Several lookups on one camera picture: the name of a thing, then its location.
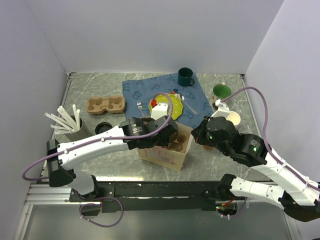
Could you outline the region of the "kraft paper takeout bag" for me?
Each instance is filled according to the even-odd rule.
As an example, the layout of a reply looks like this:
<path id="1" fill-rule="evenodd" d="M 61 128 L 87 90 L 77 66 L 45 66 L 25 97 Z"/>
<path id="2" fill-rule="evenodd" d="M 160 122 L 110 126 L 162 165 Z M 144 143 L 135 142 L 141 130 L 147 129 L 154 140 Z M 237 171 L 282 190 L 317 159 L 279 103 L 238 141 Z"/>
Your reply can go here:
<path id="1" fill-rule="evenodd" d="M 189 135 L 189 142 L 185 153 L 169 150 L 169 147 L 155 146 L 153 148 L 138 149 L 139 157 L 142 160 L 180 171 L 193 140 L 193 136 L 191 135 L 193 129 L 181 123 L 177 123 L 177 126 L 178 133 Z"/>

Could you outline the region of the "brown paper coffee cup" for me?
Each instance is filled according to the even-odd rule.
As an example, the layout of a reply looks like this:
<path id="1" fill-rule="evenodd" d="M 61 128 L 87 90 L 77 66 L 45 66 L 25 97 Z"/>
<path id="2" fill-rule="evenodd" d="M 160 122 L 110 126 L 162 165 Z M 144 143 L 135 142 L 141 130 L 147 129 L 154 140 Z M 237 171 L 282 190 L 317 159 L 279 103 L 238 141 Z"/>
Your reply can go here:
<path id="1" fill-rule="evenodd" d="M 215 148 L 214 146 L 209 146 L 209 145 L 202 145 L 202 147 L 207 151 L 211 151 Z"/>

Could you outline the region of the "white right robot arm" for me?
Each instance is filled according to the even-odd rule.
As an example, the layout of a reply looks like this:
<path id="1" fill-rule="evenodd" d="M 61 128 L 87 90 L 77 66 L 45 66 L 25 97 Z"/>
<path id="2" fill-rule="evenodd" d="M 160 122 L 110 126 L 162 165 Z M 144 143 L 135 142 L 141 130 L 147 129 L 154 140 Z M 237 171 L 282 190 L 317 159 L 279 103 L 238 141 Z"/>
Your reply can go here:
<path id="1" fill-rule="evenodd" d="M 239 133 L 231 121 L 224 117 L 206 116 L 191 131 L 197 144 L 217 149 L 233 161 L 267 176 L 274 184 L 244 180 L 224 174 L 212 197 L 228 200 L 232 197 L 266 202 L 282 210 L 293 219 L 309 222 L 320 217 L 320 191 L 317 182 L 302 174 L 294 175 L 291 166 L 277 162 L 277 153 L 268 152 L 264 140 L 251 133 Z"/>

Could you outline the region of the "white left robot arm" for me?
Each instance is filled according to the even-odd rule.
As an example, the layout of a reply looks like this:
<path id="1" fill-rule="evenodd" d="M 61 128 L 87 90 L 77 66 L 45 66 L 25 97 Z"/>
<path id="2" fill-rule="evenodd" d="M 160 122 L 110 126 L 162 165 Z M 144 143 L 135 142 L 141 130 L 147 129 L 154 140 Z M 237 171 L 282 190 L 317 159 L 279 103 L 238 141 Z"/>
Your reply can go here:
<path id="1" fill-rule="evenodd" d="M 110 153 L 167 147 L 177 133 L 177 123 L 167 115 L 157 120 L 132 117 L 110 130 L 82 140 L 67 143 L 49 141 L 49 186 L 68 186 L 87 201 L 94 201 L 99 195 L 96 177 L 79 170 L 78 165 Z"/>

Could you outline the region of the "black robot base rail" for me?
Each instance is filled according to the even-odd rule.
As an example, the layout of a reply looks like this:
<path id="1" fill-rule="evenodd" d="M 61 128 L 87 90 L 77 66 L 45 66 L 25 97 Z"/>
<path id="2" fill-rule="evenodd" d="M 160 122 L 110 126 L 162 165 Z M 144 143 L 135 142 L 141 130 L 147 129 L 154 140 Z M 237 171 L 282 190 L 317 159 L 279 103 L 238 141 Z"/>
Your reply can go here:
<path id="1" fill-rule="evenodd" d="M 102 203 L 102 213 L 125 211 L 194 210 L 215 211 L 216 201 L 242 201 L 227 190 L 218 191 L 218 181 L 100 181 L 94 196 L 77 196 L 72 203 Z"/>

